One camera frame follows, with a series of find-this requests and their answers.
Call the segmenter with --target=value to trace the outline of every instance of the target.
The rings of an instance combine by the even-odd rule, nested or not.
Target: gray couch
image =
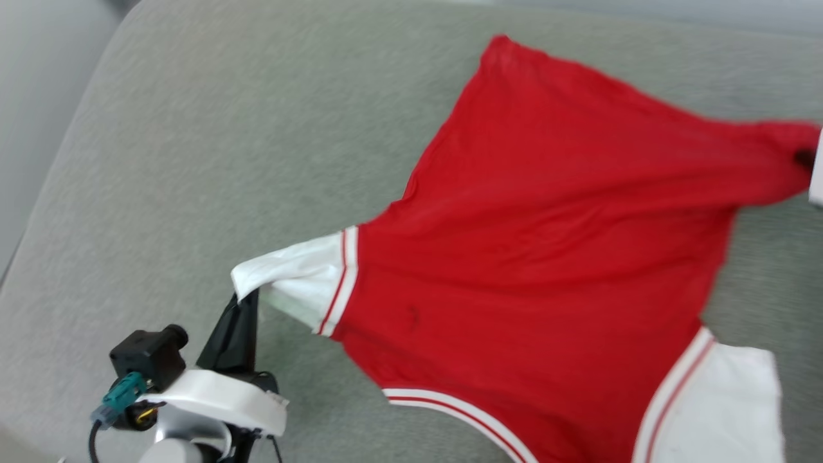
[[[496,33],[708,115],[823,120],[820,40],[412,0],[144,0],[0,293],[0,425],[85,461],[107,352],[178,323],[193,362],[235,264],[379,213]],[[725,344],[776,352],[793,463],[823,454],[821,272],[823,213],[802,197],[746,210],[704,317]],[[288,463],[507,461],[458,420],[388,405],[333,341],[262,316],[260,367],[292,401]],[[136,461],[150,438],[102,433],[101,460]]]

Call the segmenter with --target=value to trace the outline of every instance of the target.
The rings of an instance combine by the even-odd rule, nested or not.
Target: teal connector
[[[91,421],[100,421],[100,429],[110,428],[117,417],[129,405],[137,402],[138,397],[146,394],[147,390],[146,381],[140,373],[127,374],[103,396],[103,403],[91,414]]]

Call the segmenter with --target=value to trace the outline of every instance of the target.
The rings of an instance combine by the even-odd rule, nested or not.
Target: red jersey
[[[513,461],[781,461],[770,353],[699,314],[820,128],[705,119],[506,37],[374,220],[232,273]]]

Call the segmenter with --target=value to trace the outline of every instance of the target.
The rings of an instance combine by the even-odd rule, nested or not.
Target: black cable
[[[269,439],[272,439],[272,444],[274,444],[274,452],[277,454],[277,463],[283,463],[283,457],[280,456],[280,447],[277,445],[277,439],[274,436],[269,436]]]
[[[98,419],[95,421],[94,425],[91,427],[91,433],[89,433],[89,459],[91,463],[100,463],[100,460],[97,459],[97,432],[100,431],[100,426],[103,426],[103,423],[100,422]]]

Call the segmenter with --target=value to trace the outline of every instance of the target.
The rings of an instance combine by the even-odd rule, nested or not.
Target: red and white stripe
[[[635,440],[632,463],[651,463],[654,458],[658,434],[668,418],[668,412],[714,346],[714,336],[706,328],[700,328],[686,351],[677,360],[672,370],[654,393],[649,407],[640,423],[640,431]]]
[[[348,227],[343,230],[340,240],[342,272],[334,297],[317,329],[317,333],[323,336],[331,336],[334,333],[337,323],[340,322],[343,312],[346,310],[349,297],[351,297],[351,292],[354,290],[357,281],[357,227]]]
[[[390,404],[437,410],[461,419],[502,448],[512,461],[537,463],[537,458],[514,433],[499,420],[468,402],[423,389],[383,389],[383,393]]]

